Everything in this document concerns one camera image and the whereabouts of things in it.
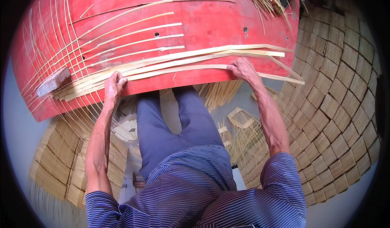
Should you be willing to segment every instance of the blue striped shirt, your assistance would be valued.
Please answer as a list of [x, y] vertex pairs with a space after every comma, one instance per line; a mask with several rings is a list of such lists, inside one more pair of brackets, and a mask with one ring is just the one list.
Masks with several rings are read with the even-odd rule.
[[237, 191], [224, 147], [185, 148], [160, 162], [123, 204], [104, 192], [87, 194], [88, 226], [304, 227], [306, 201], [294, 158], [275, 154], [260, 180], [263, 189]]

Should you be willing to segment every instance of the red table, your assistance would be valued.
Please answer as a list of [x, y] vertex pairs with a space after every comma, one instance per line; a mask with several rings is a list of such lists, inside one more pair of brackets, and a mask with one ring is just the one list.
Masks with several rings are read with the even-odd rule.
[[[160, 0], [68, 0], [68, 4], [71, 19], [72, 21], [76, 21], [92, 4], [93, 6], [85, 13], [84, 17], [117, 8], [155, 1]], [[183, 25], [149, 30], [123, 37], [101, 46], [98, 51], [94, 50], [84, 54], [85, 58], [89, 58], [90, 56], [95, 55], [96, 52], [117, 47], [125, 43], [153, 38], [155, 32], [158, 32], [160, 36], [181, 33], [183, 33], [184, 36], [153, 40], [124, 47], [122, 49], [117, 49], [87, 60], [85, 62], [86, 65], [90, 65], [107, 58], [116, 57], [121, 54], [154, 49], [158, 47], [184, 45], [185, 49], [175, 49], [163, 52], [154, 51], [132, 55], [109, 61], [102, 65], [90, 67], [88, 68], [88, 72], [93, 73], [105, 67], [113, 67], [124, 62], [140, 60], [142, 58], [151, 58], [169, 53], [198, 50], [229, 44], [267, 43], [288, 49], [295, 48], [299, 20], [298, 0], [291, 0], [290, 7], [287, 7], [286, 9], [286, 13], [290, 13], [288, 17], [292, 25], [293, 33], [290, 31], [284, 17], [271, 17], [269, 14], [268, 19], [263, 16], [266, 35], [264, 35], [261, 20], [253, 2], [251, 0], [233, 1], [236, 1], [236, 3], [223, 1], [170, 2], [143, 8], [112, 20], [80, 38], [79, 43], [84, 44], [85, 42], [88, 42], [110, 30], [128, 23], [132, 23], [134, 21], [138, 21], [140, 19], [165, 12], [174, 12], [174, 15], [161, 16], [159, 18], [140, 22], [104, 36], [94, 41], [93, 43], [82, 47], [81, 52], [90, 50], [103, 41], [123, 35], [124, 33], [129, 33], [131, 31], [176, 22], [182, 22]], [[22, 96], [29, 110], [34, 110], [32, 112], [34, 118], [40, 122], [47, 118], [53, 117], [58, 113], [63, 113], [65, 110], [69, 111], [71, 109], [89, 105], [90, 103], [100, 102], [101, 99], [104, 99], [104, 90], [88, 94], [87, 96], [82, 96], [81, 98], [73, 99], [69, 102], [59, 102], [57, 100], [53, 100], [51, 97], [37, 99], [37, 95], [34, 89], [43, 81], [44, 78], [51, 75], [51, 71], [48, 69], [48, 72], [41, 76], [40, 81], [37, 80], [38, 76], [36, 76], [36, 71], [43, 67], [47, 60], [54, 55], [53, 50], [56, 50], [57, 52], [60, 50], [60, 47], [64, 47], [62, 37], [65, 43], [69, 44], [71, 41], [69, 35], [71, 36], [71, 39], [74, 40], [75, 34], [70, 25], [68, 25], [68, 27], [66, 26], [66, 24], [69, 23], [66, 0], [33, 0], [30, 8], [32, 8], [31, 16], [30, 10], [27, 10], [25, 16], [21, 20], [17, 32], [15, 33], [11, 48], [11, 58], [17, 85], [20, 90], [25, 89], [22, 93]], [[76, 34], [77, 36], [80, 36], [101, 22], [106, 21], [107, 19], [127, 10], [129, 9], [113, 11], [75, 22], [73, 25]], [[56, 12], [61, 30], [59, 30], [56, 21]], [[247, 33], [243, 31], [244, 27], [248, 28]], [[72, 50], [71, 46], [69, 46], [67, 49], [69, 51]], [[291, 67], [293, 56], [293, 53], [286, 53], [285, 57], [279, 58], [279, 60], [288, 67]], [[227, 64], [230, 63], [232, 59], [234, 59], [234, 56], [202, 61], [197, 64]], [[256, 70], [259, 72], [281, 76], [288, 75], [287, 71], [268, 59], [250, 58], [250, 60], [254, 63]], [[59, 64], [63, 65], [64, 61], [60, 60]], [[59, 64], [51, 67], [51, 69], [58, 68]], [[49, 67], [45, 67], [38, 74], [41, 75], [41, 72], [45, 71], [46, 68]], [[77, 78], [81, 77], [82, 75], [79, 72], [76, 73], [76, 75], [73, 75], [72, 79], [76, 80]], [[231, 79], [234, 79], [234, 76], [230, 72], [223, 69], [198, 69], [193, 71], [183, 71], [131, 81], [125, 86], [122, 96], [176, 86], [210, 83]]]

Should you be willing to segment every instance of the leg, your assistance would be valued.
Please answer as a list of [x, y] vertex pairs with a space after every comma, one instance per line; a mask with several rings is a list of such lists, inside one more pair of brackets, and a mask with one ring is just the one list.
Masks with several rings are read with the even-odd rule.
[[142, 157], [140, 174], [147, 179], [149, 173], [180, 146], [178, 136], [169, 131], [163, 120], [159, 91], [139, 94], [137, 127]]
[[179, 104], [182, 132], [179, 134], [185, 147], [204, 144], [223, 146], [214, 120], [193, 86], [173, 88]]

